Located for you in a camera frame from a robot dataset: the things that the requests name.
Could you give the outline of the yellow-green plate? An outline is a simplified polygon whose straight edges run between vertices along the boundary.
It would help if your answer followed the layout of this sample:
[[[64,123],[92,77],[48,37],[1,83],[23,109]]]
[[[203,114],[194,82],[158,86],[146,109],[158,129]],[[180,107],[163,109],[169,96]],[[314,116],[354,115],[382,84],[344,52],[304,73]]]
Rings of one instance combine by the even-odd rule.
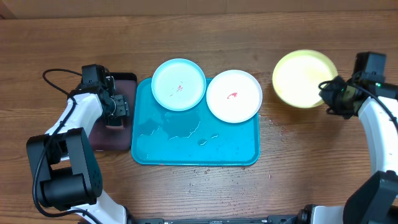
[[[338,75],[335,64],[315,50],[296,50],[282,57],[274,68],[272,86],[290,106],[314,108],[323,104],[319,84]]]

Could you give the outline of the pink green scrub sponge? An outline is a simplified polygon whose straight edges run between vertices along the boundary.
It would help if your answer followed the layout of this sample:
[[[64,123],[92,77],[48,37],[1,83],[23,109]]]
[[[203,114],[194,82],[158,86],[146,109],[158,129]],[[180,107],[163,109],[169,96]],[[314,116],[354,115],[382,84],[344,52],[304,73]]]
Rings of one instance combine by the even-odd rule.
[[[122,130],[122,129],[125,129],[125,127],[124,127],[123,124],[121,124],[121,125],[119,125],[119,126],[106,125],[106,128],[112,129],[112,130]]]

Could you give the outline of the light blue plate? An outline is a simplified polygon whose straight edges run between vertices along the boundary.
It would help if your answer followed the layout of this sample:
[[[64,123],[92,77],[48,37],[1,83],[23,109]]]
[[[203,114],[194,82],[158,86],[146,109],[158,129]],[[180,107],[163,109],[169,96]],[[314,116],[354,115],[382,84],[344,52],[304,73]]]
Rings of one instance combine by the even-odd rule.
[[[155,70],[151,89],[155,100],[164,108],[185,111],[196,106],[204,97],[206,77],[195,62],[174,58]]]

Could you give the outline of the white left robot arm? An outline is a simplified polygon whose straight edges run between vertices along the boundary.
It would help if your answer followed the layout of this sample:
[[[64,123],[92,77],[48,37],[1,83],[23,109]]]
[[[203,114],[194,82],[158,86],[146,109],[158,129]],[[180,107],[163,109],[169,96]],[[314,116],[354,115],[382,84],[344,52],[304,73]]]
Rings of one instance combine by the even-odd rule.
[[[98,64],[82,66],[78,76],[58,121],[26,143],[34,205],[49,218],[77,214],[88,223],[134,223],[130,211],[104,191],[89,136],[97,120],[113,127],[131,121],[129,100],[135,96],[121,94],[116,85],[136,83],[137,77]]]

